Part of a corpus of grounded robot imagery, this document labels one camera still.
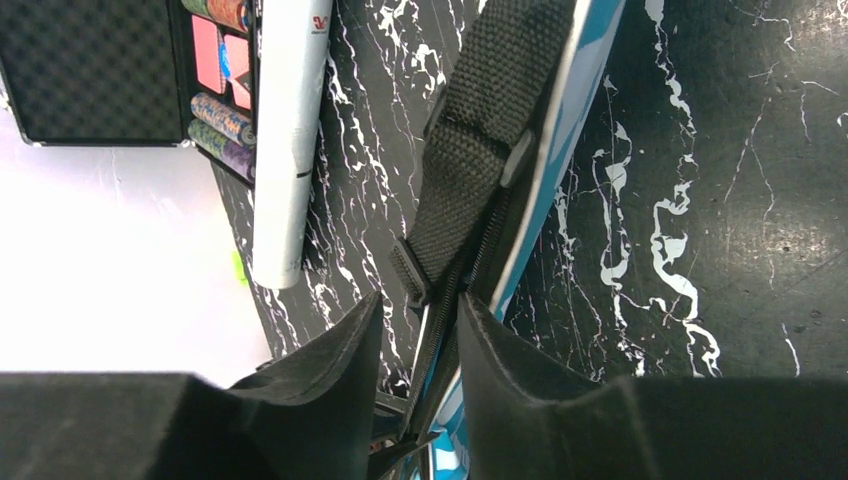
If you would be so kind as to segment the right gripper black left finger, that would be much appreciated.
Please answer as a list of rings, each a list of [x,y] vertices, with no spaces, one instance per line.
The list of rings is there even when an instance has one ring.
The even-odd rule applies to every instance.
[[[330,330],[232,385],[240,426],[278,479],[367,475],[383,297],[363,297]]]

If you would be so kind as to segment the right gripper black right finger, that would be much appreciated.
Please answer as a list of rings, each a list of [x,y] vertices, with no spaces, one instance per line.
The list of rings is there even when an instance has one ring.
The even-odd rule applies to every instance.
[[[635,478],[627,384],[566,368],[471,294],[457,326],[472,478]]]

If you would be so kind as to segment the blue racket bag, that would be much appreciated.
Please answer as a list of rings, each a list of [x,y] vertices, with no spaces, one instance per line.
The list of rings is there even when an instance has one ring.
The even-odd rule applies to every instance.
[[[572,158],[621,1],[489,1],[425,125],[419,205],[389,258],[421,314],[394,446],[372,479],[480,479],[518,463],[494,385],[499,327]]]

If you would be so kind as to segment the white shuttlecock tube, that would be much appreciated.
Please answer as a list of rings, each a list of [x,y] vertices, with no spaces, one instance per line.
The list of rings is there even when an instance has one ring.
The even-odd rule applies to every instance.
[[[252,276],[268,289],[300,278],[332,10],[330,1],[262,4]]]

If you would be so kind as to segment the green clip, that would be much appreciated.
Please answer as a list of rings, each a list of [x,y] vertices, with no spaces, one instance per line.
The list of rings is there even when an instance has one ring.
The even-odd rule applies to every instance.
[[[233,251],[231,260],[237,281],[242,286],[248,286],[250,281],[241,254],[238,251]]]

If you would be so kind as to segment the poker chip roll front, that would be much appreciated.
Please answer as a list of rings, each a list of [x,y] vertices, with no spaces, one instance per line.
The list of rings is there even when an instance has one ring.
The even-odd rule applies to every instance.
[[[199,119],[188,126],[190,139],[249,183],[255,182],[255,154]]]

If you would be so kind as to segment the pink card box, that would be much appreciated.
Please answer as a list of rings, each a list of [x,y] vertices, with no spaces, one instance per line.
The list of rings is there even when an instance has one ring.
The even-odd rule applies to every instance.
[[[223,95],[226,91],[226,80],[219,58],[222,36],[215,23],[193,15],[192,33],[198,83],[212,91]]]

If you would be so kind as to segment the red card box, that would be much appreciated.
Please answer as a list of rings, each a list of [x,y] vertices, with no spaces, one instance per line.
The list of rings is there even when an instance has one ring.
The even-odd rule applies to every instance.
[[[245,38],[225,35],[222,62],[224,73],[232,86],[233,99],[237,106],[250,110],[252,107],[252,76],[250,71],[249,42]]]

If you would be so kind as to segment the poker chip roll green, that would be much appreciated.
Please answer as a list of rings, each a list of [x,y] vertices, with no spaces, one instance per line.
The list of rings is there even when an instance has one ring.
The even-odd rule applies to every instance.
[[[242,33],[249,30],[247,0],[182,0],[181,3],[192,14]]]

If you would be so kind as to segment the black aluminium case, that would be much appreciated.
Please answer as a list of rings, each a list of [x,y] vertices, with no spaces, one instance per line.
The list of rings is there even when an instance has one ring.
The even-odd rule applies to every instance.
[[[261,3],[249,2],[247,33],[215,23],[222,36],[249,42],[252,107],[239,107],[196,77],[192,14],[181,1],[5,1],[1,79],[23,140],[34,146],[193,146],[194,95],[207,93],[246,115],[258,109]]]

